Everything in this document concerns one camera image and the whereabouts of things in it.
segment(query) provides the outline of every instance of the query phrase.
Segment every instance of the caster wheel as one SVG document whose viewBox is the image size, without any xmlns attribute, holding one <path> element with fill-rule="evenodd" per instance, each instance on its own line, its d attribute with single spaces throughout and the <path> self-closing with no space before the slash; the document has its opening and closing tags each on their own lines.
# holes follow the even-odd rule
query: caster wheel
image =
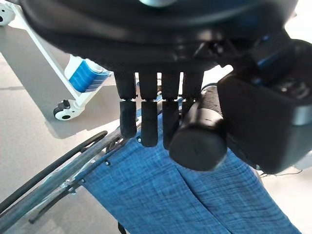
<svg viewBox="0 0 312 234">
<path fill-rule="evenodd" d="M 8 4 L 0 3 L 0 26 L 8 25 L 15 18 L 15 13 Z"/>
<path fill-rule="evenodd" d="M 59 103 L 53 110 L 54 117 L 58 120 L 67 121 L 79 116 L 84 108 L 75 108 L 74 102 L 73 100 L 64 100 Z"/>
</svg>

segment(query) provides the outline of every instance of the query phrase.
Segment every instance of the black robotic finger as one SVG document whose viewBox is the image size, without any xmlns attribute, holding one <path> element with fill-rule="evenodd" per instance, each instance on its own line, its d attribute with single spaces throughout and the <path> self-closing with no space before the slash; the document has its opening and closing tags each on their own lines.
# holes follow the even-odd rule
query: black robotic finger
<svg viewBox="0 0 312 234">
<path fill-rule="evenodd" d="M 157 73 L 139 73 L 141 98 L 154 100 L 157 98 Z"/>
<path fill-rule="evenodd" d="M 203 79 L 204 72 L 184 72 L 182 97 L 184 99 L 200 98 Z"/>
<path fill-rule="evenodd" d="M 119 97 L 124 100 L 137 97 L 136 77 L 132 72 L 114 72 Z"/>
<path fill-rule="evenodd" d="M 164 101 L 162 103 L 163 144 L 169 149 L 172 138 L 179 128 L 179 105 L 177 101 Z"/>
<path fill-rule="evenodd" d="M 157 145 L 157 102 L 142 102 L 141 141 L 145 147 L 154 147 Z"/>
<path fill-rule="evenodd" d="M 180 72 L 162 73 L 161 94 L 164 100 L 175 100 L 179 94 Z"/>
<path fill-rule="evenodd" d="M 139 73 L 142 99 L 141 141 L 145 147 L 154 147 L 158 142 L 157 131 L 157 73 Z"/>
<path fill-rule="evenodd" d="M 134 101 L 120 102 L 120 132 L 123 138 L 133 138 L 137 133 L 137 107 Z"/>
</svg>

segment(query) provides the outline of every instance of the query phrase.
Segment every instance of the blue fabric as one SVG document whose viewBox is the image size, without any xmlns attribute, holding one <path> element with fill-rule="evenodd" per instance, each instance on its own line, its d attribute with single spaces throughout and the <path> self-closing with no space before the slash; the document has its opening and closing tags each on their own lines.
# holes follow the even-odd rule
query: blue fabric
<svg viewBox="0 0 312 234">
<path fill-rule="evenodd" d="M 134 138 L 110 162 L 83 186 L 131 234 L 300 233 L 231 151 L 216 171 L 200 173 L 174 163 L 162 140 L 144 148 Z"/>
</svg>

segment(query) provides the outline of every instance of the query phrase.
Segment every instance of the black cable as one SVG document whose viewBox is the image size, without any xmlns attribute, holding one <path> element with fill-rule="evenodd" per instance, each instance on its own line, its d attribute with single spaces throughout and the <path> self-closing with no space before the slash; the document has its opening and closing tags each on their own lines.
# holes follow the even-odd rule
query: black cable
<svg viewBox="0 0 312 234">
<path fill-rule="evenodd" d="M 36 174 L 33 178 L 19 187 L 13 194 L 11 194 L 7 199 L 5 199 L 2 203 L 0 203 L 0 214 L 4 212 L 7 208 L 9 208 L 14 202 L 16 202 L 21 196 L 27 193 L 31 188 L 33 188 L 36 184 L 42 181 L 45 177 L 47 177 L 50 173 L 64 164 L 66 161 L 71 159 L 74 155 L 79 153 L 81 149 L 87 147 L 91 143 L 103 139 L 107 135 L 107 131 L 103 131 L 95 136 L 91 137 L 90 139 L 86 140 L 85 142 L 81 143 L 80 145 L 73 148 L 68 153 L 64 154 L 58 160 L 50 164 L 47 168 L 43 169 L 41 172 Z"/>
<path fill-rule="evenodd" d="M 296 173 L 286 173 L 286 174 L 280 174 L 280 175 L 269 175 L 269 174 L 265 174 L 265 173 L 262 173 L 260 175 L 260 178 L 264 178 L 264 177 L 267 177 L 267 176 L 287 176 L 287 175 L 297 175 L 297 174 L 300 174 L 301 172 L 303 172 L 303 170 L 299 171 L 299 172 L 296 172 Z"/>
<path fill-rule="evenodd" d="M 281 174 L 281 175 L 275 175 L 275 176 L 287 176 L 287 175 L 297 175 L 300 174 L 301 172 L 303 172 L 303 170 L 297 172 L 297 173 L 286 173 L 286 174 Z"/>
</svg>

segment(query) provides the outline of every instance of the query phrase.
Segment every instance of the white metal frame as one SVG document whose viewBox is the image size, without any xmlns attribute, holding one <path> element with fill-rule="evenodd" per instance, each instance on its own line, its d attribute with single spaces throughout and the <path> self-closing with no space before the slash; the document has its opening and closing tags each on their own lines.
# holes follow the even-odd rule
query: white metal frame
<svg viewBox="0 0 312 234">
<path fill-rule="evenodd" d="M 52 53 L 49 51 L 48 48 L 42 43 L 42 39 L 39 35 L 37 35 L 32 28 L 27 23 L 24 14 L 22 12 L 22 9 L 20 6 L 15 5 L 13 3 L 8 3 L 10 8 L 14 11 L 16 18 L 20 20 L 20 22 L 23 24 L 24 29 L 27 31 L 33 42 L 36 44 L 38 49 L 41 51 L 45 59 L 48 61 L 52 69 L 55 71 L 57 76 L 60 78 L 60 80 L 64 83 L 68 91 L 71 93 L 71 95 L 74 97 L 75 100 L 69 100 L 70 102 L 70 109 L 66 109 L 63 112 L 58 113 L 55 115 L 55 117 L 59 120 L 70 120 L 77 116 L 79 116 L 82 111 L 84 111 L 84 108 L 86 104 L 94 97 L 95 94 L 100 90 L 101 87 L 97 88 L 97 90 L 93 92 L 88 93 L 80 93 L 76 91 L 69 80 L 64 75 L 64 70 L 61 68 L 57 60 L 54 58 Z"/>
</svg>

